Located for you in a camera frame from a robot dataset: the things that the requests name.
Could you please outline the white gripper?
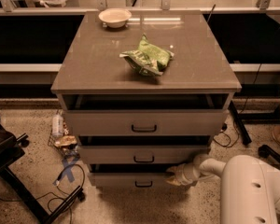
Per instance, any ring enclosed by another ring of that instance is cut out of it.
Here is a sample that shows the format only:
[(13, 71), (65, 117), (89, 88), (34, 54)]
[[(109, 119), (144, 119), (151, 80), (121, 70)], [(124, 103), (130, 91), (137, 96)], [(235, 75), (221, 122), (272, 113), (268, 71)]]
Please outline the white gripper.
[(173, 186), (190, 185), (199, 178), (199, 172), (192, 163), (169, 167), (166, 169), (166, 173), (175, 174), (176, 179), (173, 176), (166, 179), (166, 182)]

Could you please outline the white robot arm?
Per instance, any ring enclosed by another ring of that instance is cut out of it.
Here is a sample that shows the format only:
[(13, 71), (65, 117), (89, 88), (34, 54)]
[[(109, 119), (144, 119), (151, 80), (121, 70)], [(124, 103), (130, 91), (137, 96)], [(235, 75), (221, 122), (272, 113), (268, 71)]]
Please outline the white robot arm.
[(201, 154), (167, 172), (167, 182), (176, 186), (219, 177), (221, 224), (278, 224), (280, 170), (264, 161), (238, 155), (223, 162)]

